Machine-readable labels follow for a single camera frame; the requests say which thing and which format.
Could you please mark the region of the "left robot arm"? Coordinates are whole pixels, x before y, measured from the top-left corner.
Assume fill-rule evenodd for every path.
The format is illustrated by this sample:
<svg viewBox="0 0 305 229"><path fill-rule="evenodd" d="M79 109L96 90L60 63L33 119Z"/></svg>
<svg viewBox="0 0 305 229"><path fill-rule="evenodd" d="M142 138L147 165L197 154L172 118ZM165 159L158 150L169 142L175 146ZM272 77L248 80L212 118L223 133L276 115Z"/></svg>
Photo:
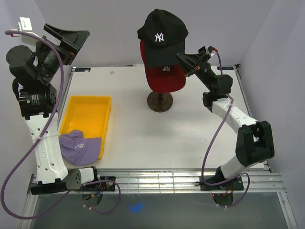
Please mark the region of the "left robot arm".
<svg viewBox="0 0 305 229"><path fill-rule="evenodd" d="M67 169L64 164L57 128L58 105L62 90L51 85L56 72L70 65L88 39L89 31L68 31L44 25L44 30L60 41L59 45L31 31L7 31L36 39L35 50L25 45L12 47L6 54L10 73L14 76L13 92L21 116L30 131L37 166L36 183L30 187L34 195L68 190L97 190L101 179L95 167Z"/></svg>

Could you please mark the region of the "black cap white NY logo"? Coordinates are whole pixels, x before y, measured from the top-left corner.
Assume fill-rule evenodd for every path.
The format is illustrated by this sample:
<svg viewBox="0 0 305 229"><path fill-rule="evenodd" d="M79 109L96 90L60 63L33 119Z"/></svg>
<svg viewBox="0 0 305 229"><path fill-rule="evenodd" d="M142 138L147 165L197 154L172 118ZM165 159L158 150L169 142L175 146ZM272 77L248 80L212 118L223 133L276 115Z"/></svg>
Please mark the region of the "black cap white NY logo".
<svg viewBox="0 0 305 229"><path fill-rule="evenodd" d="M148 68L178 65L177 53L185 53L185 39L189 32L176 15L161 9L150 12L137 31L144 42L144 60Z"/></svg>

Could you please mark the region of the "red cap white logo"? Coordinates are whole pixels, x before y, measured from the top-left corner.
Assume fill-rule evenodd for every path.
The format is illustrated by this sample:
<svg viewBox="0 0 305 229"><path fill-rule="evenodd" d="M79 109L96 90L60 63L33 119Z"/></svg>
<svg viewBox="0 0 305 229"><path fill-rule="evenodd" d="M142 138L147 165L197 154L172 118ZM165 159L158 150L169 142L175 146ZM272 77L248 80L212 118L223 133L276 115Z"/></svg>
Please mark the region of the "red cap white logo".
<svg viewBox="0 0 305 229"><path fill-rule="evenodd" d="M186 84L186 78L180 65L148 68L145 61L144 42L140 41L141 58L144 64L146 80L152 91L157 93L172 93L181 90Z"/></svg>

